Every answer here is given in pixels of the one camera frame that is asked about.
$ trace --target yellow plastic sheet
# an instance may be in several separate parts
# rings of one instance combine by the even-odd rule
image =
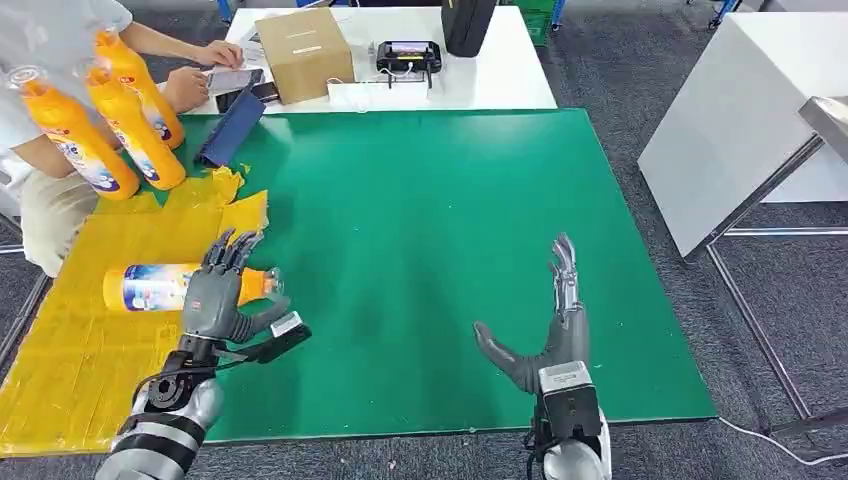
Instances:
[[[108,451],[135,385],[176,345],[180,313],[107,311],[104,273],[198,262],[219,232],[263,228],[267,192],[230,203],[243,183],[222,168],[187,179],[164,207],[152,193],[100,202],[0,387],[0,456]]]

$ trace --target yellow bottle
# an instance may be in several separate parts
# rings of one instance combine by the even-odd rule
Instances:
[[[94,52],[98,57],[109,60],[112,74],[138,95],[144,116],[162,136],[165,144],[171,149],[179,147],[185,139],[185,130],[174,109],[150,77],[147,64],[141,56],[127,47],[114,29],[97,31]]]
[[[97,193],[110,200],[133,196],[138,176],[94,128],[79,102],[50,86],[38,67],[15,68],[9,82],[33,121]]]
[[[91,101],[127,149],[151,185],[169,190],[185,180],[185,168],[150,126],[141,111],[141,101],[124,88],[109,70],[98,63],[79,69]]]
[[[106,272],[103,278],[103,301],[116,312],[150,312],[182,310],[191,275],[199,263],[130,265]],[[267,272],[245,268],[242,272],[243,305],[280,291],[280,271]]]

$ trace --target cardboard box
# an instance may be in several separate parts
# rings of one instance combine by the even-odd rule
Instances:
[[[280,101],[327,95],[327,80],[353,82],[350,47],[329,8],[311,8],[256,22]]]

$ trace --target white sleeve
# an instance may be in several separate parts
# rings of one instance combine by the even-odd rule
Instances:
[[[132,23],[132,13],[117,0],[89,0],[98,20],[123,31]]]
[[[41,134],[18,94],[0,88],[0,151],[11,150]]]

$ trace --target smartphone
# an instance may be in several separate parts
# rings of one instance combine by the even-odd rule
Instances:
[[[259,83],[264,79],[261,68],[253,70],[233,70],[212,72],[206,76],[206,88],[210,92],[223,92],[225,90],[238,90],[247,86],[248,83]]]
[[[238,98],[238,94],[241,93],[241,90],[237,90],[235,92],[223,93],[221,95],[217,95],[215,97],[215,103],[218,104],[218,112],[227,113],[227,110],[233,105],[233,102]],[[273,100],[277,100],[280,98],[280,94],[277,92],[277,86],[274,85],[274,82],[261,83],[259,85],[255,85],[250,89],[250,93],[256,96],[262,102],[270,102]]]

